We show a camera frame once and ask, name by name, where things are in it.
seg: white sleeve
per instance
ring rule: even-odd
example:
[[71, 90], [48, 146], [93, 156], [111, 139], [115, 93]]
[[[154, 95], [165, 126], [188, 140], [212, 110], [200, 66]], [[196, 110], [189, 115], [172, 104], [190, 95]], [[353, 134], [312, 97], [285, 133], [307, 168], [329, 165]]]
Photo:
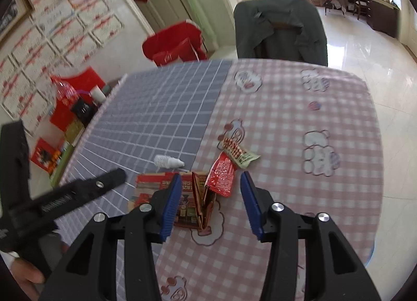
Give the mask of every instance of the white sleeve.
[[10, 269], [10, 267], [12, 266], [13, 261], [15, 260], [16, 257], [14, 257], [13, 255], [7, 253], [7, 252], [2, 252], [0, 251], [0, 254], [4, 260], [4, 263], [6, 264], [7, 268]]

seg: framed photo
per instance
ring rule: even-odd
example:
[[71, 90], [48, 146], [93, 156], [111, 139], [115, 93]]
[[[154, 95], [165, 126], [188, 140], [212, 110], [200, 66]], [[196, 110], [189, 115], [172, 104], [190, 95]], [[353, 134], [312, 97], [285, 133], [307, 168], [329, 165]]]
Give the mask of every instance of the framed photo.
[[0, 47], [7, 37], [34, 11], [30, 0], [13, 0], [0, 19]]

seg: baseboard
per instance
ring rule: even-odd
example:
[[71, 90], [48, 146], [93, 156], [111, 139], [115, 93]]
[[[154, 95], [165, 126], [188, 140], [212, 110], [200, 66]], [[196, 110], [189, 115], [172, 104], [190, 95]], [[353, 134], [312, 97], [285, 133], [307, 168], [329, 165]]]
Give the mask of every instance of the baseboard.
[[410, 48], [408, 48], [408, 45], [405, 45], [404, 43], [401, 43], [401, 44], [404, 46], [404, 48], [406, 49], [406, 51], [408, 51], [408, 53], [411, 55], [411, 57], [413, 58], [414, 62], [417, 63], [417, 56], [414, 55], [414, 53], [411, 51]]

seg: cabinet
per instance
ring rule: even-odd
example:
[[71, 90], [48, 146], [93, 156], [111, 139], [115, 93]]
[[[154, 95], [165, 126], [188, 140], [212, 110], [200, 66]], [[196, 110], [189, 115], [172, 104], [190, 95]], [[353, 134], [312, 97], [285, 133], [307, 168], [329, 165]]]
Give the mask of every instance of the cabinet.
[[398, 35], [400, 10], [374, 0], [367, 0], [366, 22], [375, 31], [381, 31], [393, 38]]

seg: pink checkered tablecloth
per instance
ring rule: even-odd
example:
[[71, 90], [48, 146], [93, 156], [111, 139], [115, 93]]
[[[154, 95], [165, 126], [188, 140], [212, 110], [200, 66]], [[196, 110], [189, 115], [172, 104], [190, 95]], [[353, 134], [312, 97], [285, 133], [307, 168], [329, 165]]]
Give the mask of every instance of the pink checkered tablecloth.
[[[297, 213], [329, 213], [368, 260], [381, 208], [383, 158], [374, 104], [361, 79], [311, 64], [235, 61], [193, 170], [210, 169], [225, 136], [261, 155], [249, 166], [256, 186]], [[259, 300], [270, 244], [252, 234], [239, 183], [240, 171], [232, 196], [218, 197], [209, 232], [173, 229], [156, 263], [164, 301]], [[297, 300], [304, 297], [303, 245]]]

